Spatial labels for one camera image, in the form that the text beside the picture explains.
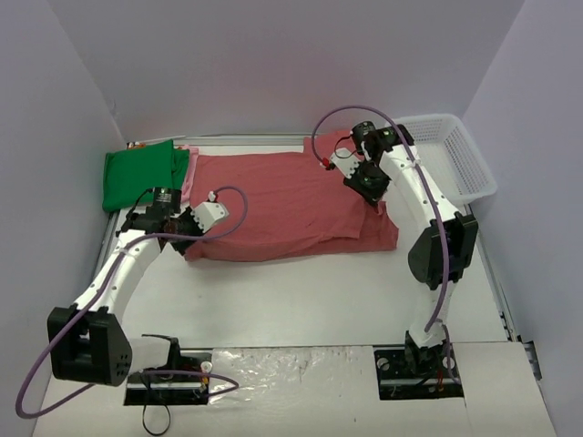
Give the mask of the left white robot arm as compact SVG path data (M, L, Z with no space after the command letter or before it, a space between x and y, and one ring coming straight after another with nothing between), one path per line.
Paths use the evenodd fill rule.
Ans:
M170 245L184 253L224 217L214 202L183 208L175 189L155 188L144 211L131 209L118 243L93 282L67 308L47 319L50 361L56 378L117 387L138 371L151 369L163 381L183 370L177 340L148 335L127 337L122 319L148 266Z

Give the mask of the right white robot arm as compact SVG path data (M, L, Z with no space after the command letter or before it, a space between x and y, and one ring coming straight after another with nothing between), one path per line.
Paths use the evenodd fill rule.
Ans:
M388 188L396 188L419 229L407 265L424 289L405 333L404 365L414 376L424 377L442 363L453 364L446 321L455 286L473 257L478 223L445 197L404 126L378 128L364 121L352 128L349 138L355 150L341 149L332 156L344 185L373 207Z

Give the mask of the red t shirt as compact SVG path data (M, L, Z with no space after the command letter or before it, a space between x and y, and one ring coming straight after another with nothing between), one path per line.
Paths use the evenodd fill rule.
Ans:
M191 205L214 189L230 216L211 230L211 241L187 249L188 261L261 262L397 247L399 230L385 204L368 205L309 150L200 156Z

